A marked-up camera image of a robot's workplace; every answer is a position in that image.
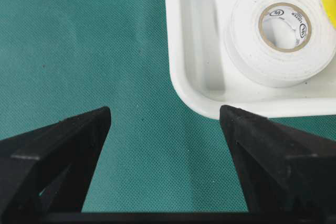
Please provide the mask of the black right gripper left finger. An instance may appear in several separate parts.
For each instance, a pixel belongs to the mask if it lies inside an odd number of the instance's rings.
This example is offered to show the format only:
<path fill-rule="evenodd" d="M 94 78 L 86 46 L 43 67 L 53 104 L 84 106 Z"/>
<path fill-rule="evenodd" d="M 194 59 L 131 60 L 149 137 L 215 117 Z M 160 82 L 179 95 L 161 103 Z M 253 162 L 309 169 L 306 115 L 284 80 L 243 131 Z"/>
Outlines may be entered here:
<path fill-rule="evenodd" d="M 1 140 L 1 223 L 81 212 L 109 129 L 104 106 Z"/>

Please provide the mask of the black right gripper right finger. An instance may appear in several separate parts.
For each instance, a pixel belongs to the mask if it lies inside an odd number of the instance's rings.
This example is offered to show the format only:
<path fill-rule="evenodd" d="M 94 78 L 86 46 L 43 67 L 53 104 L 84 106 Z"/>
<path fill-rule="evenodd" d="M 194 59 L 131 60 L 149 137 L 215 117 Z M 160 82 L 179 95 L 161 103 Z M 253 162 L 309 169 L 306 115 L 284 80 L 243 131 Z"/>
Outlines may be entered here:
<path fill-rule="evenodd" d="M 229 105 L 219 122 L 249 212 L 335 223 L 335 141 Z"/>

